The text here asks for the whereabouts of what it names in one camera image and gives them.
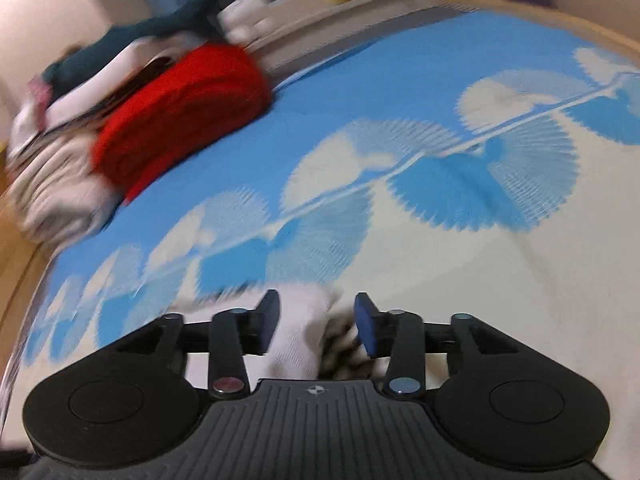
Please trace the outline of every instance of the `logo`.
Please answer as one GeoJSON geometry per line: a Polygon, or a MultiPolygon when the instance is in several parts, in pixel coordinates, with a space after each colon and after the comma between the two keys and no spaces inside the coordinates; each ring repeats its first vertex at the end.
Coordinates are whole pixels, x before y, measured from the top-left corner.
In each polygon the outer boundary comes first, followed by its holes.
{"type": "Polygon", "coordinates": [[[316,384],[316,386],[312,386],[311,388],[308,388],[307,391],[311,395],[317,397],[318,395],[324,394],[326,389],[323,386],[320,386],[320,384],[316,384]]]}

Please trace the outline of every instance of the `folded clothes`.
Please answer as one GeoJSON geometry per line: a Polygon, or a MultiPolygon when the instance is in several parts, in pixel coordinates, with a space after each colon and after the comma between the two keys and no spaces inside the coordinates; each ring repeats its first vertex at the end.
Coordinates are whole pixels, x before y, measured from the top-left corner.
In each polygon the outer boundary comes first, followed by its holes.
{"type": "Polygon", "coordinates": [[[51,85],[45,83],[37,75],[27,83],[27,88],[38,102],[38,131],[43,132],[47,129],[47,108],[51,104],[51,96],[53,94],[51,85]]]}
{"type": "Polygon", "coordinates": [[[245,126],[271,103],[271,89],[242,49],[204,44],[109,117],[94,168],[133,200],[191,153],[245,126]]]}
{"type": "Polygon", "coordinates": [[[100,230],[120,196],[101,175],[92,174],[95,136],[58,138],[22,168],[8,189],[22,228],[34,240],[58,248],[100,230]]]}
{"type": "MultiPolygon", "coordinates": [[[[317,379],[322,353],[326,313],[333,295],[315,283],[274,285],[280,295],[280,322],[271,339],[269,351],[263,356],[245,356],[252,389],[260,379],[317,379]]],[[[248,290],[235,298],[215,301],[201,300],[196,312],[185,315],[185,321],[210,321],[211,317],[230,308],[255,308],[266,288],[248,290]]],[[[172,306],[180,312],[180,304],[172,306]]],[[[207,388],[208,354],[191,354],[185,378],[196,387],[207,388]]]]}
{"type": "Polygon", "coordinates": [[[44,120],[40,117],[42,91],[34,91],[38,85],[31,84],[32,91],[14,122],[9,167],[21,165],[62,134],[84,128],[98,129],[122,102],[198,46],[186,34],[177,34],[167,40],[141,38],[127,46],[89,81],[54,102],[46,110],[44,120]]]}
{"type": "Polygon", "coordinates": [[[178,32],[193,32],[209,40],[224,41],[220,26],[209,15],[220,12],[218,0],[191,0],[167,16],[111,27],[100,40],[65,59],[52,63],[42,74],[52,87],[52,100],[66,95],[107,66],[128,44],[145,36],[167,38],[178,32]]]}

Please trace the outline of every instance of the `dark green cloth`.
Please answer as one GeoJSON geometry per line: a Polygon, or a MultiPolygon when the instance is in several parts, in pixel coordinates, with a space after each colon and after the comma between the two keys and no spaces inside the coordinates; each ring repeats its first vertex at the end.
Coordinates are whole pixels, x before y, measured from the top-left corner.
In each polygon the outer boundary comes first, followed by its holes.
{"type": "Polygon", "coordinates": [[[178,32],[194,32],[206,40],[223,43],[224,35],[217,20],[220,10],[218,0],[191,0],[172,14],[150,18],[135,25],[111,27],[96,43],[52,63],[42,73],[43,81],[51,85],[51,101],[91,79],[127,45],[139,38],[167,38],[178,32]]]}

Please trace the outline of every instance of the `bed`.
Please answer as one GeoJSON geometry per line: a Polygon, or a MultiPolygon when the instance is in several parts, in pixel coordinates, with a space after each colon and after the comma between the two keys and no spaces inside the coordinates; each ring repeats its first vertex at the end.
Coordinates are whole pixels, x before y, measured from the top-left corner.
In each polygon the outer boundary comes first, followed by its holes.
{"type": "Polygon", "coordinates": [[[37,382],[163,312],[315,282],[470,312],[594,381],[612,411],[596,464],[635,479],[640,46],[505,2],[355,0],[254,52],[273,108],[50,267],[3,444],[27,442],[37,382]]]}

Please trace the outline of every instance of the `round pad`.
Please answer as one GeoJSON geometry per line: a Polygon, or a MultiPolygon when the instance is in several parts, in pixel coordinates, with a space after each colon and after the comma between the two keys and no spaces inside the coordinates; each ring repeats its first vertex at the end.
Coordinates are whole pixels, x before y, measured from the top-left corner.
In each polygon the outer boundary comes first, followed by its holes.
{"type": "Polygon", "coordinates": [[[183,378],[148,356],[92,356],[42,381],[24,404],[36,449],[82,468],[144,462],[183,441],[199,402],[183,378]]]}
{"type": "Polygon", "coordinates": [[[135,415],[145,394],[132,383],[105,378],[80,386],[69,399],[73,414],[87,422],[110,424],[135,415]]]}
{"type": "Polygon", "coordinates": [[[539,381],[511,381],[496,386],[489,394],[491,407],[513,422],[541,424],[560,415],[562,396],[539,381]]]}
{"type": "Polygon", "coordinates": [[[465,364],[436,394],[434,410],[461,448],[484,462],[541,470],[591,458],[609,427],[592,383],[552,361],[518,354],[465,364]]]}

